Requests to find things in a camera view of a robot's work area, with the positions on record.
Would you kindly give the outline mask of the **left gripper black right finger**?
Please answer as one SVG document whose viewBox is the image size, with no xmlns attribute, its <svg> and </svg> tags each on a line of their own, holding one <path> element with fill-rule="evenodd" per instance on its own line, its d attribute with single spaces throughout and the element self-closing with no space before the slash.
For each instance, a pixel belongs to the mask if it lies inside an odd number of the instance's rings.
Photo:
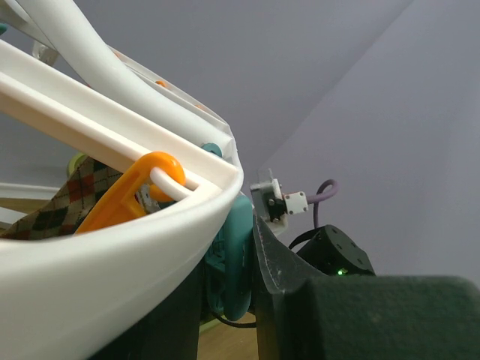
<svg viewBox="0 0 480 360">
<path fill-rule="evenodd" d="M 261 359 L 477 359 L 479 289 L 460 277 L 320 273 L 253 221 Z"/>
</svg>

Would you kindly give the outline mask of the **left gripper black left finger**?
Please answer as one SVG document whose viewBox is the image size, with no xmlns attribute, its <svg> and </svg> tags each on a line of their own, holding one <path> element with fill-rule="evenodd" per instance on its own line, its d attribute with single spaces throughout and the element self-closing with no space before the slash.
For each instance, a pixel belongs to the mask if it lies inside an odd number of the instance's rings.
<svg viewBox="0 0 480 360">
<path fill-rule="evenodd" d="M 203 264 L 157 307 L 92 359 L 196 359 L 203 299 Z"/>
</svg>

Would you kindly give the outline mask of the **teal clothes peg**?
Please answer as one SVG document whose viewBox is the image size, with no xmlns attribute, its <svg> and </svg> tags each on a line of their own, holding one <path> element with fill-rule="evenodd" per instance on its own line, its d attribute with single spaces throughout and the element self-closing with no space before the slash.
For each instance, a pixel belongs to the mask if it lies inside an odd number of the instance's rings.
<svg viewBox="0 0 480 360">
<path fill-rule="evenodd" d="M 239 193 L 204 256 L 208 305 L 230 322 L 240 320 L 251 304 L 252 241 L 253 208 Z"/>
</svg>

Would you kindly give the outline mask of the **white round sock hanger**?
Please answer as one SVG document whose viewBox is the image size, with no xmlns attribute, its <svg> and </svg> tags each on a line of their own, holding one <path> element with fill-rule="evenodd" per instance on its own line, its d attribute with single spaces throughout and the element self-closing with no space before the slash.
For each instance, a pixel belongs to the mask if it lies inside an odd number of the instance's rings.
<svg viewBox="0 0 480 360">
<path fill-rule="evenodd" d="M 73 1 L 3 1 L 72 79 L 1 43 L 1 111 L 121 173 L 73 235 L 1 242 L 1 357 L 86 359 L 196 267 L 244 172 L 229 125 L 108 46 Z"/>
</svg>

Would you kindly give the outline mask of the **orange clothes peg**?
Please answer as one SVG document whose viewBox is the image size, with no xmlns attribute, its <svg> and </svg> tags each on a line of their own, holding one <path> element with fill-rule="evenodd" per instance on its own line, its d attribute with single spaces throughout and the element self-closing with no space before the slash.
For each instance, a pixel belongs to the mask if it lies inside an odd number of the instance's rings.
<svg viewBox="0 0 480 360">
<path fill-rule="evenodd" d="M 161 151 L 145 154 L 96 202 L 76 233 L 88 233 L 145 216 L 146 211 L 135 194 L 150 178 L 155 167 L 165 171 L 179 185 L 186 184 L 183 167 L 172 155 Z"/>
</svg>

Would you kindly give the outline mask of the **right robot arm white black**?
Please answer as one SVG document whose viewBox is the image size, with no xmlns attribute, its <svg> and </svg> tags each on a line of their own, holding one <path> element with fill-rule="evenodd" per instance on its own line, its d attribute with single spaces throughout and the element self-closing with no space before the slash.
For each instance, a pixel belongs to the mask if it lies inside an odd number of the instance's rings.
<svg viewBox="0 0 480 360">
<path fill-rule="evenodd" d="M 296 254 L 325 275 L 376 275 L 367 253 L 336 226 L 304 232 L 290 243 L 289 249 L 301 244 L 304 246 Z"/>
</svg>

